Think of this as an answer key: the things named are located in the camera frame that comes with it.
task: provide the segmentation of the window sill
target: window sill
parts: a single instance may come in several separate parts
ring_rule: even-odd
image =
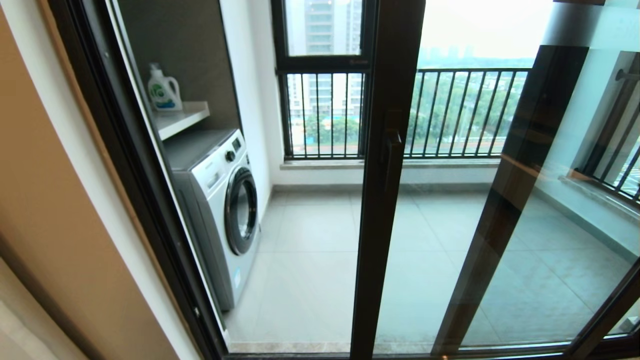
[[[580,180],[578,177],[573,176],[561,176],[558,178],[561,183],[583,193],[591,200],[609,208],[615,214],[623,217],[630,222],[638,222],[640,218],[640,212],[637,209],[625,204],[623,201],[617,199],[615,196],[598,189],[597,187],[588,184],[585,181]]]
[[[500,159],[405,159],[403,168],[497,168]],[[280,170],[362,170],[364,160],[286,160]]]

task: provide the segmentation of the washing machine control panel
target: washing machine control panel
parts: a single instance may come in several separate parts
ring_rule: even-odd
[[[219,186],[227,183],[225,180],[239,162],[246,162],[245,154],[244,139],[237,130],[192,170],[193,176],[207,197]]]

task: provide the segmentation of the tiled floor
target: tiled floor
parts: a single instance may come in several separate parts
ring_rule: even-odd
[[[485,193],[399,196],[376,352],[429,352]],[[274,193],[237,307],[231,352],[348,352],[360,193]],[[533,197],[463,341],[489,345],[574,337],[630,264]]]

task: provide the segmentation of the door handle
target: door handle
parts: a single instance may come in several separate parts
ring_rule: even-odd
[[[384,134],[384,149],[382,156],[383,171],[381,174],[382,188],[387,190],[390,176],[402,171],[403,143],[397,129],[386,129]]]

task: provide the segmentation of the sky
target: sky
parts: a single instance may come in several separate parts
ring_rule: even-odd
[[[535,58],[544,35],[551,0],[427,0],[420,48],[439,47],[460,55]]]

